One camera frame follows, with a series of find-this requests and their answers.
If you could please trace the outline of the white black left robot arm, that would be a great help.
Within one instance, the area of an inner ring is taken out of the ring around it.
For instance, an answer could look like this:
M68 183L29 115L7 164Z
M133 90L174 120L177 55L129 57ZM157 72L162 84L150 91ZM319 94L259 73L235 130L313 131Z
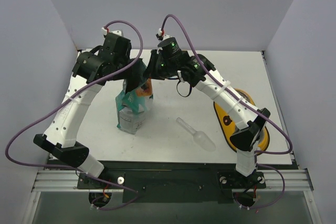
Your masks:
M108 182L104 166L89 153L89 148L77 141L83 119L95 96L105 85L96 80L120 70L132 62L131 41L120 30L105 31L104 42L78 54L61 108L43 134L35 135L33 142L63 163L88 175L96 188Z

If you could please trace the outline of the green white dog food bag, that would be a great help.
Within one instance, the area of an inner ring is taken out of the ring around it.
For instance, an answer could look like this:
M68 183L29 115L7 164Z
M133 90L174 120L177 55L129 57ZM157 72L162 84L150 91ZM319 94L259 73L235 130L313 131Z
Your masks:
M122 73L123 86L115 98L117 109L117 128L129 134L135 134L147 118L153 103L152 81L143 77L142 83L131 92L126 92L128 70Z

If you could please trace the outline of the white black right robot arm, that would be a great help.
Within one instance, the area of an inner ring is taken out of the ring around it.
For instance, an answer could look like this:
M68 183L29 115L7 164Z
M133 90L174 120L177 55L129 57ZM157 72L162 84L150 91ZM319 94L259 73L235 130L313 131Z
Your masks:
M228 114L236 127L230 137L237 152L234 179L237 185L248 186L254 179L253 172L257 168L255 152L270 117L269 110L252 105L222 78L205 56L190 56L186 50L180 49L174 37L161 38L157 49L151 50L144 76L155 80L177 77L180 82L187 82L207 95Z

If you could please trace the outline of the clear plastic scoop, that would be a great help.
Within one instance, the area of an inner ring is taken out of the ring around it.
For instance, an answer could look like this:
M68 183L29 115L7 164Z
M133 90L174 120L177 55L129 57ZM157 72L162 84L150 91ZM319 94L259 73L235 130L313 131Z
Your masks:
M176 122L190 135L195 144L197 144L200 148L208 152L214 152L216 150L215 143L205 134L203 131L197 131L192 128L189 124L187 124L183 119L177 118Z

